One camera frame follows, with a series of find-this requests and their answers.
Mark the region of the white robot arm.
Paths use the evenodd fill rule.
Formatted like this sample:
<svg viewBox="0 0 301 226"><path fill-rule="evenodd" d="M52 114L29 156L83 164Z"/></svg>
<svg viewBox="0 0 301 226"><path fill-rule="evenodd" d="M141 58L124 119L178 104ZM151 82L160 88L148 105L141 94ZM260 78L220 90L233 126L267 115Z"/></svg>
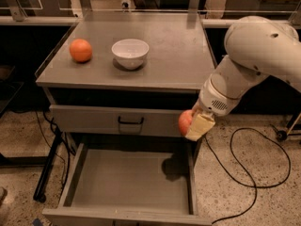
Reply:
<svg viewBox="0 0 301 226"><path fill-rule="evenodd" d="M227 54L186 112L188 121L179 125L189 140L199 140L214 127L216 117L228 115L269 76L301 91L301 42L290 25L246 16L229 27L224 46Z"/></svg>

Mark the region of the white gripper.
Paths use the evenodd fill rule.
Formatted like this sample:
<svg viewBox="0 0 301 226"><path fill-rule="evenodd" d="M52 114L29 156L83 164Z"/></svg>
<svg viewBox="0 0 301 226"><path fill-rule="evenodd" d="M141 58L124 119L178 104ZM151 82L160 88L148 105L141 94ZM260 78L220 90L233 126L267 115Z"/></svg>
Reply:
<svg viewBox="0 0 301 226"><path fill-rule="evenodd" d="M234 109L240 100L230 99L217 91L211 80L208 79L202 86L198 95L198 104L203 111L197 111L188 127L185 137L198 141L215 126L214 115L226 116Z"/></svg>

